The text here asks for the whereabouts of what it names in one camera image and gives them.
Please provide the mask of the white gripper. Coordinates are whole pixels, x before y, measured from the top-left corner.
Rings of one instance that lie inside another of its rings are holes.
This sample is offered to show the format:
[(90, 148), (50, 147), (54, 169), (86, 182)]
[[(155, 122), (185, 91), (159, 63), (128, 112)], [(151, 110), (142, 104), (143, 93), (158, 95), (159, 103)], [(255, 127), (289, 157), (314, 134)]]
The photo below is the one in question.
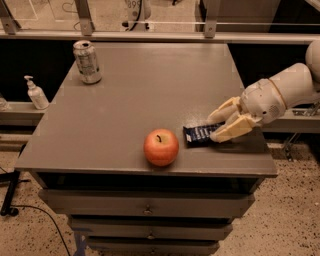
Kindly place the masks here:
[(285, 111), (286, 104), (275, 83), (260, 79), (240, 97), (228, 99), (208, 116), (208, 124), (225, 123), (210, 134), (210, 139), (222, 143), (240, 137), (257, 126), (273, 122)]

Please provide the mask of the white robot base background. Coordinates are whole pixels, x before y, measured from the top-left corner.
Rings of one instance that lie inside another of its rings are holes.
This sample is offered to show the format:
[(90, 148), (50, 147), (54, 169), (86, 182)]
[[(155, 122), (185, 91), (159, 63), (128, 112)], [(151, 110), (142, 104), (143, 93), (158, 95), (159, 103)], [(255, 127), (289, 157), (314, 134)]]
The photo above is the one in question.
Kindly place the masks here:
[(147, 31), (149, 23), (147, 20), (151, 16), (150, 0), (125, 0), (127, 7), (127, 20), (122, 22), (122, 26), (127, 31)]

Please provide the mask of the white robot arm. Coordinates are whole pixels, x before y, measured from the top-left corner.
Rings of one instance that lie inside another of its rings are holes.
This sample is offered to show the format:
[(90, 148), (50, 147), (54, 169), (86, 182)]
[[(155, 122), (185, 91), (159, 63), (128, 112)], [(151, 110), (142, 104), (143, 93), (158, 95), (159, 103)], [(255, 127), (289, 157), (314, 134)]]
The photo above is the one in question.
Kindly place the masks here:
[(231, 97), (207, 118), (209, 125), (224, 122), (210, 133), (214, 142), (240, 137), (282, 117), (286, 110), (320, 100), (320, 41), (311, 42), (306, 63), (296, 63), (270, 78), (249, 85), (240, 96)]

